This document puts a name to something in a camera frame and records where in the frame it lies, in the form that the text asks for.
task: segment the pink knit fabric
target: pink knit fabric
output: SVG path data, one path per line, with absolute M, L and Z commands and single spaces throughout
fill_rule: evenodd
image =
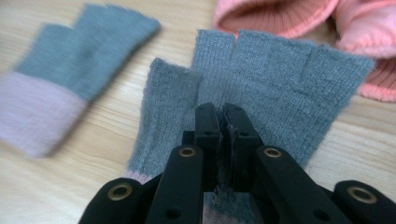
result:
M 326 21 L 338 0 L 218 0 L 213 26 L 237 35 L 239 29 L 298 37 Z
M 87 104 L 48 81 L 10 73 L 0 77 L 0 139 L 30 157 L 56 147 Z
M 340 0 L 333 17 L 337 48 L 379 60 L 358 94 L 396 102 L 396 0 Z

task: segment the wooden table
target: wooden table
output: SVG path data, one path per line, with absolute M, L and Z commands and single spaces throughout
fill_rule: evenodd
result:
M 111 2 L 158 19 L 161 31 L 133 56 L 53 156 L 25 159 L 0 143 L 0 223 L 78 222 L 97 190 L 125 171 L 151 61 L 161 57 L 190 66 L 196 30 L 210 28 L 215 6 L 214 0 Z M 71 25 L 83 5 L 79 0 L 2 0 L 0 74 L 23 57 L 43 23 Z M 326 25 L 306 37 L 334 41 Z M 306 171 L 325 188 L 356 179 L 396 201 L 396 104 L 353 97 Z

